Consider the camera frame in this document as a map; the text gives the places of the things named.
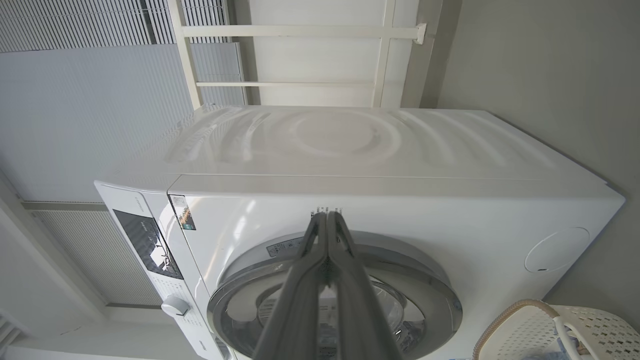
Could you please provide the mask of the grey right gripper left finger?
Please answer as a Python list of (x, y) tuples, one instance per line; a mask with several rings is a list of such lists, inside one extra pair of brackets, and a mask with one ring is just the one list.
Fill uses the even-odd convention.
[(322, 268), (328, 258), (327, 217), (320, 212), (311, 218), (254, 360), (317, 358), (319, 292), (326, 285)]

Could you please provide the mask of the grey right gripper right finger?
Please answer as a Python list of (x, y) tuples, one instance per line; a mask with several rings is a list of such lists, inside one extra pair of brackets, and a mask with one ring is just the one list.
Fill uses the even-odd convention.
[(337, 294), (340, 360), (400, 360), (386, 316), (345, 219), (328, 215), (329, 280)]

